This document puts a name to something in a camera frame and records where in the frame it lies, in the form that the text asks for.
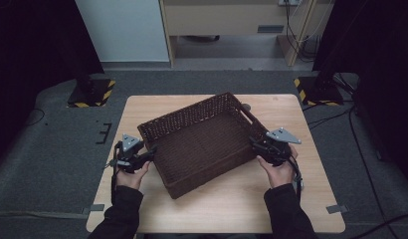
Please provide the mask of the person's right hand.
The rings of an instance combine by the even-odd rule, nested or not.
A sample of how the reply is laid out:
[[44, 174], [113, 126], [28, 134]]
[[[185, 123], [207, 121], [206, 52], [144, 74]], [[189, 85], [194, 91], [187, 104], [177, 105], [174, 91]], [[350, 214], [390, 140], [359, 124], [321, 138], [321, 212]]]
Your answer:
[[293, 182], [296, 173], [293, 166], [288, 161], [279, 166], [272, 166], [259, 155], [257, 156], [257, 161], [267, 173], [271, 188], [276, 188]]

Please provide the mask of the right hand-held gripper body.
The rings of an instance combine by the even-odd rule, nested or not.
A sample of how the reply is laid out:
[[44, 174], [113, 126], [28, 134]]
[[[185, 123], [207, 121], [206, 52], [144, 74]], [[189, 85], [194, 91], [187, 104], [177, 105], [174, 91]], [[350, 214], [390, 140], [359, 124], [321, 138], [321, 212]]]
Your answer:
[[260, 155], [267, 163], [278, 166], [291, 157], [291, 143], [301, 144], [302, 141], [283, 127], [268, 131], [261, 141]]

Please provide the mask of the black floor tape marks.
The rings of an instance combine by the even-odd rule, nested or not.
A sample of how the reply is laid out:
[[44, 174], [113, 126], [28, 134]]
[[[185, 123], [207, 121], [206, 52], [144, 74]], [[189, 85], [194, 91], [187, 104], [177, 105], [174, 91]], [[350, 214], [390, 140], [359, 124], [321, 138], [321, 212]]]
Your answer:
[[97, 141], [97, 144], [105, 144], [108, 138], [108, 135], [111, 130], [111, 123], [110, 122], [104, 122], [102, 124], [104, 126], [104, 130], [101, 130], [99, 132], [99, 135], [102, 137], [100, 140]]

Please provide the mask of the beige wooden desk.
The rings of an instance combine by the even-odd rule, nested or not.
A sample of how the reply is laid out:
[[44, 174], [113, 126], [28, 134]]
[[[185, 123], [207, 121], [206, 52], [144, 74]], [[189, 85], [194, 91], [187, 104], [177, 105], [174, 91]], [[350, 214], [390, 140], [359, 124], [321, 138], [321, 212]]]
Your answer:
[[276, 34], [286, 64], [293, 66], [304, 44], [323, 34], [336, 0], [159, 0], [169, 61], [181, 36]]

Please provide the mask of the brown woven basket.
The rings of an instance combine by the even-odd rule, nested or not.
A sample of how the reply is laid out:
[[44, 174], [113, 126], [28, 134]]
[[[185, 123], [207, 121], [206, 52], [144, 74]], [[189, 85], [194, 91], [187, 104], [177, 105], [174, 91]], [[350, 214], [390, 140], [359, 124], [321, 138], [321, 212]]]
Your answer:
[[267, 129], [231, 93], [151, 119], [137, 129], [173, 199], [253, 159]]

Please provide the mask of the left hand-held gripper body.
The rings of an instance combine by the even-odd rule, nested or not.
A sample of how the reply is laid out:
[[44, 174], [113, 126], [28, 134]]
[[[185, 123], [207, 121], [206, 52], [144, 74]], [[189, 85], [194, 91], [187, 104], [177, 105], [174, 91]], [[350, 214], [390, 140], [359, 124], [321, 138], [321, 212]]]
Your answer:
[[114, 173], [120, 169], [134, 173], [142, 168], [143, 162], [138, 152], [143, 146], [144, 143], [139, 138], [124, 133], [122, 139], [115, 144], [112, 159], [106, 166], [111, 166]]

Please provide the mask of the black curtain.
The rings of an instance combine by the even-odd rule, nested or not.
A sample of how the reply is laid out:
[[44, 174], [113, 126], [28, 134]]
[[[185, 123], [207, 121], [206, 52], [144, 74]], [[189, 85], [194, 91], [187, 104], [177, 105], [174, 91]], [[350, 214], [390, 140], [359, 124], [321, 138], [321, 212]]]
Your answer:
[[353, 98], [380, 157], [408, 180], [408, 0], [335, 0], [313, 68], [353, 73]]
[[101, 71], [75, 0], [0, 0], [0, 163], [40, 91]]

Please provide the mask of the striped black stand base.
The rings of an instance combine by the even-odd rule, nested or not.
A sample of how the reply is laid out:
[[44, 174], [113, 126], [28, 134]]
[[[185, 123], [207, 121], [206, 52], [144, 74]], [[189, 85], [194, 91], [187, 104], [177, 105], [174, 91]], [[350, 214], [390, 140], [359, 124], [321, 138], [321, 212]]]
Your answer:
[[325, 84], [317, 77], [298, 77], [294, 79], [294, 84], [305, 106], [339, 106], [343, 104], [343, 97], [335, 84]]
[[67, 104], [69, 108], [102, 107], [106, 104], [115, 81], [111, 79], [92, 80], [84, 89], [76, 85]]

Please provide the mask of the person's left hand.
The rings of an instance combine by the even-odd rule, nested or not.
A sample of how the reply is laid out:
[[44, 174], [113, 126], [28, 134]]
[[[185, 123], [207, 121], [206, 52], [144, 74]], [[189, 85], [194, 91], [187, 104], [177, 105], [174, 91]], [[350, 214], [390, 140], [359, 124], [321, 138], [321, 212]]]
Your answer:
[[135, 173], [127, 173], [122, 169], [117, 170], [116, 184], [138, 190], [144, 175], [148, 172], [150, 162], [147, 161], [143, 167]]

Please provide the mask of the white panel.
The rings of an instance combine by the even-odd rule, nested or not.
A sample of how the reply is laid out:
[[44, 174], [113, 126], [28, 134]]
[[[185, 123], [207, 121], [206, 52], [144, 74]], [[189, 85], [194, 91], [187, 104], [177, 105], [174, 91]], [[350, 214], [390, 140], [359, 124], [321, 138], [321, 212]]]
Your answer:
[[159, 0], [76, 0], [103, 63], [168, 62]]

